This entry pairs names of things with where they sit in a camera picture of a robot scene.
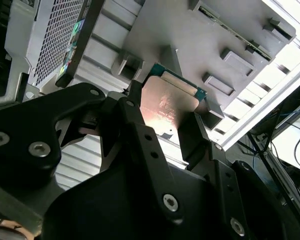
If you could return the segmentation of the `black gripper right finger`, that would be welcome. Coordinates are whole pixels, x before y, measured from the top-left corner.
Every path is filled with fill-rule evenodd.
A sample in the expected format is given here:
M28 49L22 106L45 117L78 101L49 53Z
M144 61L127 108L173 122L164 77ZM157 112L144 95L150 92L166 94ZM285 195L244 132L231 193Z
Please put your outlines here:
M210 141L201 117L186 114L177 129L187 170L213 187L215 213L227 240L300 240L300 225L246 162L230 162Z

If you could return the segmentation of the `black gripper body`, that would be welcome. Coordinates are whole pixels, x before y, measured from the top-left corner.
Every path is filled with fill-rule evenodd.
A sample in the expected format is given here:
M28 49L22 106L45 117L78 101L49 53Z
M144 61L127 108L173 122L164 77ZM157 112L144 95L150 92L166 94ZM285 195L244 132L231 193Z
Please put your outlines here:
M120 164L61 194L43 222L46 240L228 240L212 187L170 167L184 207L181 224L166 222L138 173Z

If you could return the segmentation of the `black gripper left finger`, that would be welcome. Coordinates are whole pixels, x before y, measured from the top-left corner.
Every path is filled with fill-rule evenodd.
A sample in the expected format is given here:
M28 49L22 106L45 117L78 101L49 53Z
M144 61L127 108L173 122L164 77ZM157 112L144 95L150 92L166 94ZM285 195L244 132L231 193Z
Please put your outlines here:
M164 201L178 196L158 138L145 125L136 101L113 99L89 83L79 83L0 109L0 186L34 190L48 184L61 161L61 149L91 134L101 138L104 160L129 162L160 218L183 221L183 204Z

